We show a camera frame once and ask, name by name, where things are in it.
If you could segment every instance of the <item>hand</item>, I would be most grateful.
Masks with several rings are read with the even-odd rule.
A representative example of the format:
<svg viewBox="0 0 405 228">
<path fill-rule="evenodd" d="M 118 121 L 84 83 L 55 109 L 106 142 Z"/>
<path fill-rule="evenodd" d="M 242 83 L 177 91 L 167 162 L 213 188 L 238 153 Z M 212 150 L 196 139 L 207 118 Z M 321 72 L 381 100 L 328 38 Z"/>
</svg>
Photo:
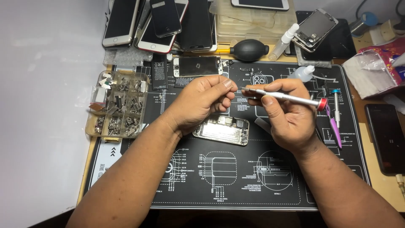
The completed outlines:
<svg viewBox="0 0 405 228">
<path fill-rule="evenodd" d="M 309 99 L 308 90 L 300 79 L 277 79 L 270 84 L 247 86 L 269 92 L 283 90 L 288 94 Z M 272 96 L 262 96 L 256 93 L 242 91 L 250 105 L 264 107 L 271 123 L 271 136 L 281 147 L 291 151 L 294 155 L 312 153 L 318 142 L 315 131 L 315 107 L 294 103 L 292 101 L 278 101 Z"/>
<path fill-rule="evenodd" d="M 173 130 L 180 130 L 182 135 L 186 135 L 211 113 L 226 111 L 237 90 L 235 82 L 224 76 L 196 78 L 181 91 L 161 118 Z"/>
</svg>

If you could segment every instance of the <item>bubble wrap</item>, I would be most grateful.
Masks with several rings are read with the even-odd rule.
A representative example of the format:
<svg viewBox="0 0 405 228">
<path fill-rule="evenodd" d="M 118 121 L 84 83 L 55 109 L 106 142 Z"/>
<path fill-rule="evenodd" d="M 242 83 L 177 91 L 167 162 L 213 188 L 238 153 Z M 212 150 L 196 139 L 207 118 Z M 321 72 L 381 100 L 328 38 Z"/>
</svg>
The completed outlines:
<svg viewBox="0 0 405 228">
<path fill-rule="evenodd" d="M 104 64 L 119 66 L 143 66 L 143 61 L 152 61 L 153 53 L 136 47 L 110 50 L 105 52 Z"/>
</svg>

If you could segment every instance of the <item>white bottle cap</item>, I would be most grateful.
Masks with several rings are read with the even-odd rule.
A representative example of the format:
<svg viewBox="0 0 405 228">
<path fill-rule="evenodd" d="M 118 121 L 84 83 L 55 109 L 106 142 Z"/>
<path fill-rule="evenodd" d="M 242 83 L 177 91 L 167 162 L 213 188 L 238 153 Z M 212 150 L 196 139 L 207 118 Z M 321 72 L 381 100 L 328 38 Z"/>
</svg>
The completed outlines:
<svg viewBox="0 0 405 228">
<path fill-rule="evenodd" d="M 283 43 L 289 43 L 299 28 L 300 26 L 297 23 L 293 24 L 291 28 L 284 33 L 283 37 L 281 37 L 281 41 Z"/>
<path fill-rule="evenodd" d="M 307 66 L 304 69 L 304 74 L 312 74 L 315 71 L 315 67 L 314 66 Z"/>
</svg>

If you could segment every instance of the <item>black anti-static mat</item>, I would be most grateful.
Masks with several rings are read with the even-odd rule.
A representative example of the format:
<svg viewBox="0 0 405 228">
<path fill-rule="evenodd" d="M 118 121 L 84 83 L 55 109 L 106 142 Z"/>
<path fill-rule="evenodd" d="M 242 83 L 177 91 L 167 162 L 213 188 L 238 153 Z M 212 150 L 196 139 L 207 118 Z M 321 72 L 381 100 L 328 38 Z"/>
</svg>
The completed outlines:
<svg viewBox="0 0 405 228">
<path fill-rule="evenodd" d="M 248 71 L 241 71 L 241 68 L 253 68 L 253 76 Z M 287 78 L 296 68 L 296 63 L 235 61 L 232 66 L 225 67 L 224 76 L 234 80 L 238 86 L 244 86 Z M 150 67 L 137 67 L 136 70 L 150 75 Z M 317 123 L 325 143 L 359 177 L 370 184 L 356 112 L 344 70 L 339 65 L 332 65 L 332 69 L 316 68 L 314 74 L 321 73 L 327 78 L 336 78 L 336 82 L 327 83 L 330 90 L 339 88 L 342 91 L 339 103 L 343 150 L 339 151 L 335 144 L 324 111 L 318 113 Z M 182 90 L 174 88 L 171 64 L 168 64 L 168 75 L 168 90 L 149 91 L 145 125 L 156 119 Z M 305 85 L 309 91 L 316 92 L 316 99 L 324 97 L 316 80 Z M 334 109 L 331 96 L 329 104 Z M 250 122 L 247 146 L 185 136 L 172 156 L 152 208 L 316 210 L 315 201 L 292 154 L 277 146 L 271 136 L 254 123 L 258 116 L 267 119 L 264 110 L 249 106 L 247 99 L 238 91 L 231 107 L 223 115 Z M 130 141 L 125 139 L 120 144 L 106 143 L 100 139 L 97 141 L 87 176 L 86 191 L 121 157 L 129 144 Z"/>
</svg>

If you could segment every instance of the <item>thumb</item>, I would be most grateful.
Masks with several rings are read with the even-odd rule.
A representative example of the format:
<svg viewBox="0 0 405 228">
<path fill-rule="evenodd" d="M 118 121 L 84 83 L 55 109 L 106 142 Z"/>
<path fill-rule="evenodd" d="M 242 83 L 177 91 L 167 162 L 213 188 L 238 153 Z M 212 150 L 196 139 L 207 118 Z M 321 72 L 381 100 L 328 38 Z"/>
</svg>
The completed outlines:
<svg viewBox="0 0 405 228">
<path fill-rule="evenodd" d="M 281 130 L 288 127 L 288 121 L 283 109 L 277 99 L 272 96 L 265 95 L 262 97 L 262 104 L 269 116 L 271 126 L 276 130 Z"/>
<path fill-rule="evenodd" d="M 210 104 L 214 103 L 218 100 L 221 96 L 224 96 L 232 89 L 232 80 L 228 79 L 221 83 L 218 83 L 204 92 L 205 99 L 210 102 Z"/>
</svg>

